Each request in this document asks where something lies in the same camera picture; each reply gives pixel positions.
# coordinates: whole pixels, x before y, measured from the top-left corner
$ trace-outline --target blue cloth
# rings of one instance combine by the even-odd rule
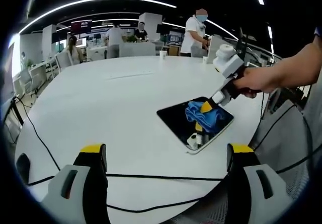
[[[218,108],[206,113],[201,113],[203,102],[189,102],[186,108],[186,117],[189,122],[197,121],[208,133],[219,132],[216,122],[225,118],[225,112]]]

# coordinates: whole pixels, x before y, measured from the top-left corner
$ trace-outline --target white round table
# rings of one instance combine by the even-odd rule
[[[80,149],[105,143],[107,173],[224,178],[226,149],[232,142],[248,144],[260,121],[262,94],[239,96],[225,106],[232,124],[196,155],[185,147],[156,112],[200,96],[210,97],[223,83],[212,64],[200,58],[125,57],[66,68],[37,99],[29,116],[58,165],[72,164]],[[16,159],[26,153],[29,182],[57,174],[47,150],[26,120]],[[108,177],[109,205],[141,210],[205,196],[219,182]],[[49,181],[30,187],[41,201]],[[108,208],[111,223],[160,223],[194,203],[128,213]]]

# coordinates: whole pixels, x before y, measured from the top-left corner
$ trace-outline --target white cup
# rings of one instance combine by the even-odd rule
[[[160,50],[160,59],[165,59],[167,54],[168,54],[168,52],[167,52],[167,51],[165,51],[165,50]]]
[[[204,57],[202,58],[202,63],[203,63],[203,64],[207,64],[207,63],[208,63],[208,57],[207,57],[207,56],[204,56]]]

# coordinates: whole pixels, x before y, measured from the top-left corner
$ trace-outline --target face mask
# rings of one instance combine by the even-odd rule
[[[208,16],[207,15],[196,15],[196,18],[200,22],[205,22],[207,20]]]

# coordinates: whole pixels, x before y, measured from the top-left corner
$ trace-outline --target ceiling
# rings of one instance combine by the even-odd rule
[[[28,7],[28,19],[19,23],[17,28],[23,28],[27,22],[35,19],[43,13],[64,4],[79,0],[31,0]],[[28,28],[24,33],[42,30],[50,24],[69,26],[71,21],[83,19],[138,19],[144,12],[162,14],[164,22],[184,26],[189,16],[196,8],[204,8],[208,11],[208,19],[222,26],[229,32],[242,27],[243,32],[256,38],[252,44],[258,45],[270,51],[271,40],[267,26],[272,27],[273,44],[275,53],[282,57],[295,54],[313,37],[314,27],[317,22],[320,9],[314,0],[264,0],[265,5],[260,5],[258,0],[155,0],[177,8],[163,5],[129,0],[104,0],[73,5],[50,14]],[[133,27],[137,22],[123,22]],[[228,36],[216,26],[205,23],[207,34],[220,34]]]

